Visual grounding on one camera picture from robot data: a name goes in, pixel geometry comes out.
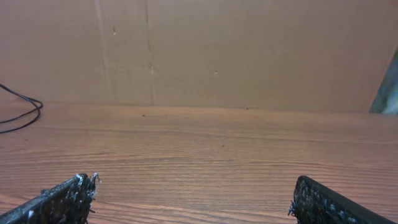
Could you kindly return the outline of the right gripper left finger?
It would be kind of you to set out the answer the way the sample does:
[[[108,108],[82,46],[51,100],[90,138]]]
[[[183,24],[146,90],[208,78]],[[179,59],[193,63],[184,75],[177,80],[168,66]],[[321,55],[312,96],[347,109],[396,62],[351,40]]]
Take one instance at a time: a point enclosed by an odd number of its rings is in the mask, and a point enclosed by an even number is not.
[[[86,224],[93,213],[99,175],[76,174],[1,215],[1,224]]]

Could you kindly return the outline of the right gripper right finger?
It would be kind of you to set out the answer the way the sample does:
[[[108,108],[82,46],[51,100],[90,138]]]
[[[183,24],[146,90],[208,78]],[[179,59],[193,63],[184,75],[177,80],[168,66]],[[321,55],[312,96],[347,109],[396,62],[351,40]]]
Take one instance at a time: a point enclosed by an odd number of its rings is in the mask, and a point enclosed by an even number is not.
[[[395,224],[306,175],[297,179],[288,214],[299,224]]]

